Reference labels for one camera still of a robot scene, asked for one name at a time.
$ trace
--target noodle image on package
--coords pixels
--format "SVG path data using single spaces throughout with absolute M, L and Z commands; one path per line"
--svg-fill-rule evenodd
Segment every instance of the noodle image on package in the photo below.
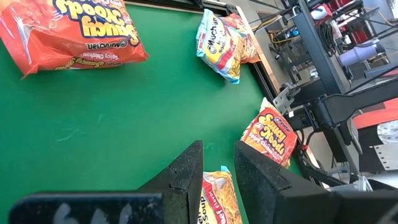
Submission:
M 123 0 L 1 0 L 0 37 L 24 76 L 148 58 Z
M 197 56 L 233 84 L 239 83 L 244 34 L 205 9 L 197 33 Z
M 243 224 L 228 168 L 204 172 L 198 224 Z

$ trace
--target metal rod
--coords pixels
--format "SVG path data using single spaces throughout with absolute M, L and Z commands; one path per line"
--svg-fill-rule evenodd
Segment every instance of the metal rod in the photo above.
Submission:
M 386 70 L 385 72 L 380 73 L 379 75 L 376 75 L 375 77 L 369 79 L 368 81 L 365 81 L 365 82 L 361 83 L 360 85 L 358 85 L 357 87 L 353 88 L 352 90 L 347 91 L 347 92 L 345 93 L 345 95 L 352 93 L 353 91 L 357 90 L 358 88 L 361 88 L 362 86 L 364 86 L 364 85 L 370 83 L 370 82 L 373 81 L 373 80 L 378 79 L 379 77 L 381 77 L 381 76 L 383 76 L 383 75 L 385 75 L 385 74 L 387 74 L 387 73 L 389 73 L 389 72 L 394 71 L 394 70 L 397 69 L 397 68 L 398 68 L 398 65 L 396 65 L 396 66 L 394 66 L 394 67 L 392 67 L 392 68 Z
M 383 38 L 386 38 L 386 37 L 389 37 L 390 35 L 395 34 L 396 32 L 398 32 L 398 29 L 396 29 L 396 30 L 394 30 L 394 31 L 392 31 L 392 32 L 390 32 L 390 33 L 388 33 L 388 34 L 385 34 L 385 35 L 383 35 L 383 36 L 381 36 L 381 37 L 379 37 L 379 40 L 381 40 L 381 39 L 383 39 Z

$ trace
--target green table surface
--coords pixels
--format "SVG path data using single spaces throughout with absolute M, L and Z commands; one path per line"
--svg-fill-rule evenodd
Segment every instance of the green table surface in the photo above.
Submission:
M 150 54 L 144 63 L 21 80 L 0 44 L 1 223 L 34 192 L 136 189 L 197 139 L 205 170 L 226 165 L 235 178 L 234 142 L 262 101 L 249 67 L 231 85 L 195 56 L 201 14 L 127 8 Z

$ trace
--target red noodle package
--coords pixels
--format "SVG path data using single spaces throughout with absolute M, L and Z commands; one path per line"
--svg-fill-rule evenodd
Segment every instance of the red noodle package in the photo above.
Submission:
M 286 119 L 264 98 L 260 113 L 243 132 L 241 140 L 286 166 L 295 149 L 297 135 Z
M 0 13 L 0 37 L 24 75 L 148 57 L 123 0 L 8 0 Z

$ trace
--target maruchan ramen package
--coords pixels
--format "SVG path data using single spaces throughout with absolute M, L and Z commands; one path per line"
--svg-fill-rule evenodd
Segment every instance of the maruchan ramen package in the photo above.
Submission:
M 123 0 L 7 0 L 0 37 L 24 75 L 148 57 Z
M 287 166 L 297 135 L 286 119 L 264 98 L 260 113 L 243 132 L 241 140 L 280 165 Z
M 197 33 L 197 56 L 229 82 L 238 84 L 244 53 L 242 35 L 205 9 Z
M 253 39 L 251 38 L 247 27 L 244 25 L 243 20 L 236 14 L 231 14 L 227 17 L 221 18 L 223 22 L 230 27 L 236 29 L 238 32 L 244 34 L 244 52 L 242 54 L 241 63 L 256 63 L 260 61 L 257 50 L 254 46 Z
M 204 172 L 198 224 L 242 224 L 232 175 L 223 171 Z

